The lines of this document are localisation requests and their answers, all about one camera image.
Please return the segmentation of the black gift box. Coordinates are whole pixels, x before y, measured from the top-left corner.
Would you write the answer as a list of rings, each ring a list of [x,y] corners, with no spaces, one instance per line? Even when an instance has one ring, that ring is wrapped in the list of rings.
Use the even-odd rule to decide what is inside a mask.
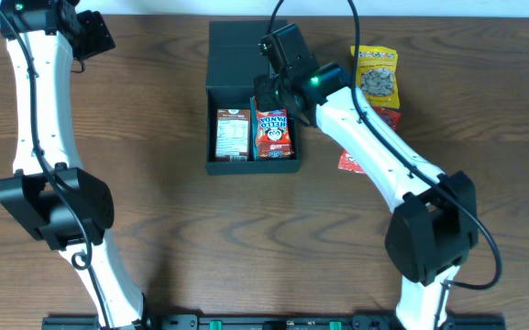
[[[259,51],[265,36],[265,20],[212,21],[209,23],[206,172],[210,175],[293,173],[301,168],[300,137],[295,122],[289,122],[294,154],[288,159],[219,161],[215,158],[217,111],[249,109],[254,78],[270,73],[270,63]]]

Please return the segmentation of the yellow seed snack bag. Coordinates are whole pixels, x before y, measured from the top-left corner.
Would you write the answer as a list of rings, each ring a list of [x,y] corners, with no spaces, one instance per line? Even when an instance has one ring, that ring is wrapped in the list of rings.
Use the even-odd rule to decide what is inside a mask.
[[[369,104],[399,109],[397,51],[382,46],[352,46],[351,54],[358,58],[356,83]]]

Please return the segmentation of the brown white snack box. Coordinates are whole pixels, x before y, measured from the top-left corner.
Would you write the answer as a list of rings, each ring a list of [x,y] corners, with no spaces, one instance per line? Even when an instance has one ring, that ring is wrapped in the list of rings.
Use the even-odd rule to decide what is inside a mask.
[[[249,154],[250,111],[220,108],[216,111],[215,159],[247,161]]]

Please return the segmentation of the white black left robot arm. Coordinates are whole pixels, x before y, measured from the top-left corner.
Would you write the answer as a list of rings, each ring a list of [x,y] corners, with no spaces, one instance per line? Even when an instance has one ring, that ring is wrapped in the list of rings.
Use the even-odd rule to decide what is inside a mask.
[[[50,319],[49,326],[148,329],[144,293],[128,275],[111,232],[112,194],[84,170],[73,134],[72,66],[116,45],[99,12],[76,6],[0,1],[0,33],[17,93],[16,155],[11,177],[0,179],[0,204],[34,240],[71,264],[94,302],[96,316]]]

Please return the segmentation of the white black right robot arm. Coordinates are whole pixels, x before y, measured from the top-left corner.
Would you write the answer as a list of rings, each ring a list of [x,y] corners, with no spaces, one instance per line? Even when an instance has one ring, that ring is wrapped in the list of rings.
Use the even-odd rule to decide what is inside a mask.
[[[366,172],[391,211],[385,247],[402,274],[395,315],[405,329],[442,329],[452,280],[478,243],[478,229],[452,203],[474,208],[475,188],[459,172],[447,176],[411,149],[376,113],[348,74],[320,66],[300,29],[290,24],[262,37],[270,74],[254,80],[256,102],[305,116]]]

